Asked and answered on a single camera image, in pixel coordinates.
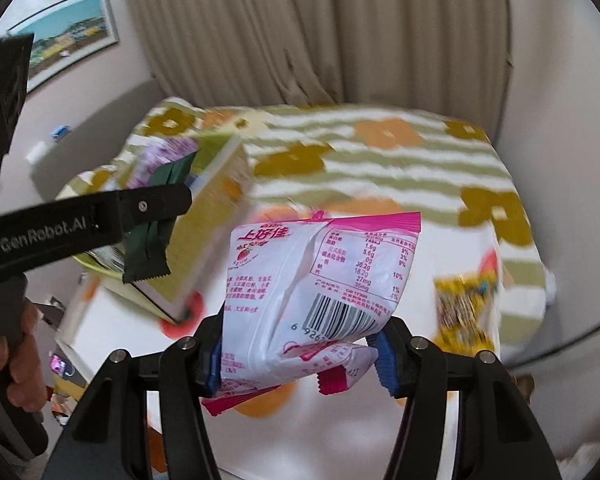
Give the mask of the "person's left hand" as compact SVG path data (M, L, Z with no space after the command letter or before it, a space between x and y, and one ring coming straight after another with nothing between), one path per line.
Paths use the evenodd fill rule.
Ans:
M0 337L0 371L7 367L12 378L7 387L8 400L16 408L28 413L41 411L47 401L42 364L34 336L39 320L38 309L26 299L21 315L20 345L9 350L6 339Z

